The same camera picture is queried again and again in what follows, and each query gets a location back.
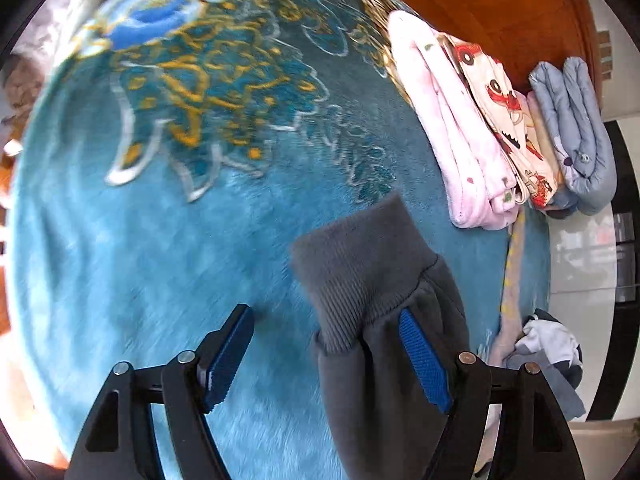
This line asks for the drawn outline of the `pink folded fleece blanket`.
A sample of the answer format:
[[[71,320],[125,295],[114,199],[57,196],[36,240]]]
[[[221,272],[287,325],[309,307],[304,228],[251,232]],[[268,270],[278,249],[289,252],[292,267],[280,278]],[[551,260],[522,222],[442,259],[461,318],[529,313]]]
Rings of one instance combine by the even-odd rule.
[[[459,229],[498,231],[516,220],[516,180],[469,90],[437,37],[406,11],[388,17],[397,78],[430,142]]]

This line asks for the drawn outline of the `pastel yellow folded blanket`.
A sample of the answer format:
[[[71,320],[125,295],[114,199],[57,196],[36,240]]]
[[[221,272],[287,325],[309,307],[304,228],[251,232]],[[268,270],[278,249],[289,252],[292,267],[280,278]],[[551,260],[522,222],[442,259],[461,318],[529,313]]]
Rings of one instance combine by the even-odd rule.
[[[532,116],[533,123],[536,129],[537,142],[540,148],[540,152],[542,156],[544,156],[544,159],[548,162],[553,172],[556,185],[558,186],[558,188],[562,188],[562,186],[564,185],[564,178],[562,176],[562,171],[560,169],[558,160],[555,156],[555,149],[551,141],[550,134],[548,133],[546,123],[544,122],[544,118],[541,115],[535,92],[529,91],[528,95],[526,96],[526,100],[530,116]]]

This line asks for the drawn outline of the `blue grey folded quilt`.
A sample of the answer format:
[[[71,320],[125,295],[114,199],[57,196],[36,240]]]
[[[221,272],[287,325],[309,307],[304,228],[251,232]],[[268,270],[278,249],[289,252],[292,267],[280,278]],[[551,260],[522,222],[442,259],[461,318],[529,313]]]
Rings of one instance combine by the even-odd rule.
[[[528,80],[570,193],[570,206],[588,216],[598,214],[612,202],[617,174],[586,62],[576,56],[561,68],[540,62]]]

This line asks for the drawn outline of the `cream cartoon print folded blanket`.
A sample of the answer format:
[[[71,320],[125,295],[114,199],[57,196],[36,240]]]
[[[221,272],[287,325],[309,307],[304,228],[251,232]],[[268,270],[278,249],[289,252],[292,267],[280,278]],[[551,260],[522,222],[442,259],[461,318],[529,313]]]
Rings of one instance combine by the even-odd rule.
[[[503,64],[479,44],[455,36],[438,40],[457,66],[485,122],[515,169],[532,205],[543,210],[558,189],[554,172],[541,153],[524,96],[514,90]]]

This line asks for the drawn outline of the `white and navy crumpled garment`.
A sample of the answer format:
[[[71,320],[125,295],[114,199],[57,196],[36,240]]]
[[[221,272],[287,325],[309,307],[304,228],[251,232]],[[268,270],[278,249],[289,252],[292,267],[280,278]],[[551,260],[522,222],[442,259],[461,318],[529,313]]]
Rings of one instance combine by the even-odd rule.
[[[536,309],[529,315],[523,335],[504,360],[509,370],[527,363],[540,367],[568,422],[586,414],[577,393],[584,374],[582,347],[566,326],[545,310]]]

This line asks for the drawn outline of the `dark grey sweatshirt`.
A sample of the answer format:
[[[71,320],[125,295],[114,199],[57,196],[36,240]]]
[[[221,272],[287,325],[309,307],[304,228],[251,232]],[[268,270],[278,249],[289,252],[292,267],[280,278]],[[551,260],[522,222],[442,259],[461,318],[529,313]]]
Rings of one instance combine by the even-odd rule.
[[[401,197],[299,237],[292,268],[316,310],[320,389],[351,479],[420,479],[447,415],[400,336],[402,312],[452,358],[469,350],[463,302]]]

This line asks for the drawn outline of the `beige yellow patterned sheet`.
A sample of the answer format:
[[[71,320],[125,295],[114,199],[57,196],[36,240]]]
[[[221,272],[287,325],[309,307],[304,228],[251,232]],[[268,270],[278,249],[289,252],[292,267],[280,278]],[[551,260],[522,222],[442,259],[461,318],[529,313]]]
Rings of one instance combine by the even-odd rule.
[[[525,248],[525,227],[526,214],[525,210],[521,209],[518,218],[512,224],[503,275],[500,325],[488,356],[490,366],[503,366],[504,360],[514,351],[515,343],[522,331],[520,278]]]

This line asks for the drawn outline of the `teal floral plush blanket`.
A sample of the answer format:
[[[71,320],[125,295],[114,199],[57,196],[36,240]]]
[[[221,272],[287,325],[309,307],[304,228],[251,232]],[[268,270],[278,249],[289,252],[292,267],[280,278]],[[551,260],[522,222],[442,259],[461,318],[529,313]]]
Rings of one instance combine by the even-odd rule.
[[[246,304],[253,337],[205,415],[228,479],[349,479],[291,249],[393,193],[454,278],[466,351],[488,356],[513,223],[450,221],[397,78],[397,10],[434,29],[402,0],[70,0],[6,271],[29,388],[70,461],[114,365],[164,365]]]

